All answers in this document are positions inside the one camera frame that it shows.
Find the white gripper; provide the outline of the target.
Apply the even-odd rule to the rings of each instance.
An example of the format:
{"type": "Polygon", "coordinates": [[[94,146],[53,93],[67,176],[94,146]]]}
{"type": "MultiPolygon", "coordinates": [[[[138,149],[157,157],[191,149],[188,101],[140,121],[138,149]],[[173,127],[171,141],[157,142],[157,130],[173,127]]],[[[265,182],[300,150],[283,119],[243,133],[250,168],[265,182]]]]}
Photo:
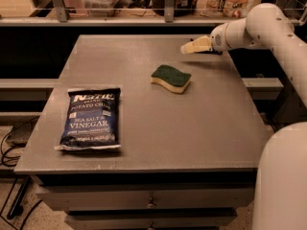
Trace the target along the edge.
{"type": "Polygon", "coordinates": [[[215,51],[226,51],[228,49],[225,40],[226,24],[217,26],[210,34],[201,36],[181,46],[180,51],[183,54],[194,54],[199,52],[208,52],[212,48],[215,51]]]}

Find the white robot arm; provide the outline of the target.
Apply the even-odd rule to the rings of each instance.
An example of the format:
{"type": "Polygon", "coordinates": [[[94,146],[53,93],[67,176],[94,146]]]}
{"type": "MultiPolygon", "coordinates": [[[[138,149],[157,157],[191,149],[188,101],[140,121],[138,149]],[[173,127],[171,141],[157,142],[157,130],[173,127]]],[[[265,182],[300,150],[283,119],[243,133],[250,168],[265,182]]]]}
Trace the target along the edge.
{"type": "Polygon", "coordinates": [[[280,103],[285,124],[267,142],[259,161],[252,230],[307,230],[307,44],[275,4],[262,3],[243,19],[216,27],[181,47],[191,54],[265,48],[272,52],[291,86],[280,103]]]}

